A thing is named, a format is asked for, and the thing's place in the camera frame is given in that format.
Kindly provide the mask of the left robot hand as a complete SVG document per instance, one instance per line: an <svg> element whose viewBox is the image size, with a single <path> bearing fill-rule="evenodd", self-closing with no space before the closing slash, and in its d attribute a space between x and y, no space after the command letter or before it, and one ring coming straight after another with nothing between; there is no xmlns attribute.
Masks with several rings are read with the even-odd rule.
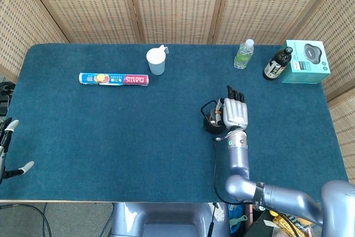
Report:
<svg viewBox="0 0 355 237"><path fill-rule="evenodd" d="M34 166L34 161L30 161L23 167L13 170L6 170L6 157L9 145L12 139L12 134L18 124L19 120L12 120L12 118L7 118L1 122L1 183L4 179L25 174Z"/></svg>

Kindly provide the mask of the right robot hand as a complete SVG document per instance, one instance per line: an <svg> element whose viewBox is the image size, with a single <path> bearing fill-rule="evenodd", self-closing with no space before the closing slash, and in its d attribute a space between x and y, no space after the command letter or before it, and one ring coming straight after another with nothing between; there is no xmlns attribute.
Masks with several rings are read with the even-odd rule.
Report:
<svg viewBox="0 0 355 237"><path fill-rule="evenodd" d="M215 123L218 126L246 129L248 120L247 104L241 92L227 85L227 98L220 98L215 107Z"/></svg>

